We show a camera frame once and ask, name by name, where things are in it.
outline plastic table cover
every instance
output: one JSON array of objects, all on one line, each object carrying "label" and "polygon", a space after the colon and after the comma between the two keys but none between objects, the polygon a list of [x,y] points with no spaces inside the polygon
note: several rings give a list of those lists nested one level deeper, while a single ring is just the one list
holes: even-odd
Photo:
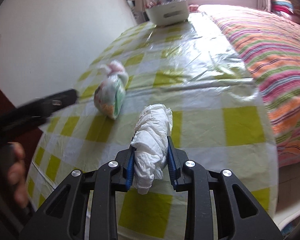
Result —
[{"label": "plastic table cover", "polygon": [[[116,121],[93,104],[97,65],[121,61],[130,75]],[[145,106],[173,112],[172,140],[206,169],[231,169],[274,215],[278,163],[266,109],[250,73],[205,15],[165,28],[145,23],[125,31],[78,79],[78,104],[51,118],[27,178],[37,208],[73,170],[91,171],[127,149]],[[168,169],[149,193],[117,192],[119,239],[184,239],[187,193],[176,193]]]}]

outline striped blanket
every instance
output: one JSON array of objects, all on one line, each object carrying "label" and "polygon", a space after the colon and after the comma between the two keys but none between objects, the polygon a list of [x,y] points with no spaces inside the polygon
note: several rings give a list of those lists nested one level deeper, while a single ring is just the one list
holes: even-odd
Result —
[{"label": "striped blanket", "polygon": [[279,166],[300,161],[300,25],[275,14],[206,6],[255,79],[276,138]]}]

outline metal screw cap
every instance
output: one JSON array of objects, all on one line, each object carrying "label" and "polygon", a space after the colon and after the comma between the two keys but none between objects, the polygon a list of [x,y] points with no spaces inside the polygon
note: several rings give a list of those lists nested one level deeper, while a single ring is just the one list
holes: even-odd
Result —
[{"label": "metal screw cap", "polygon": [[223,170],[223,171],[222,171],[222,174],[223,174],[224,176],[226,176],[226,177],[230,177],[230,176],[232,175],[232,172],[229,171],[229,170]]},{"label": "metal screw cap", "polygon": [[110,161],[110,162],[109,162],[109,167],[111,167],[111,168],[114,168],[114,167],[116,167],[116,166],[118,166],[118,165],[119,165],[119,163],[116,162],[116,161]]},{"label": "metal screw cap", "polygon": [[79,171],[79,170],[74,170],[74,171],[72,171],[72,173],[71,173],[71,175],[73,176],[73,177],[77,177],[77,176],[79,176],[81,174],[81,171]]},{"label": "metal screw cap", "polygon": [[195,165],[195,162],[194,161],[186,161],[186,165],[188,167],[193,167]]}]

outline white cloth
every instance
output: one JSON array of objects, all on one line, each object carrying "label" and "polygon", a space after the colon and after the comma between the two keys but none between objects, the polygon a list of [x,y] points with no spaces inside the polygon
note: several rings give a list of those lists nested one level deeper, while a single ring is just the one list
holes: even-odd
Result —
[{"label": "white cloth", "polygon": [[135,9],[140,12],[145,12],[146,8],[149,8],[150,4],[156,4],[156,0],[136,0],[135,1]]},{"label": "white cloth", "polygon": [[154,179],[163,179],[168,151],[167,136],[171,135],[172,111],[165,105],[150,105],[143,109],[134,129],[131,146],[134,152],[133,185],[139,194],[147,194]]}]

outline finger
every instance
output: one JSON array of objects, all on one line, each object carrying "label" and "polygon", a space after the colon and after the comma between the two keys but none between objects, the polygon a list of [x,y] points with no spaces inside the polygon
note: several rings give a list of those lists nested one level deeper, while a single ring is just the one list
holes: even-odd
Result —
[{"label": "finger", "polygon": [[27,206],[29,199],[28,199],[28,194],[25,187],[24,179],[22,180],[22,182],[14,192],[14,199],[21,208],[25,208]]},{"label": "finger", "polygon": [[18,160],[23,160],[25,157],[25,153],[22,144],[18,142],[11,142],[11,144],[13,144],[14,153]]},{"label": "finger", "polygon": [[13,164],[8,171],[8,182],[11,185],[17,184],[25,174],[24,165],[21,162]]}]

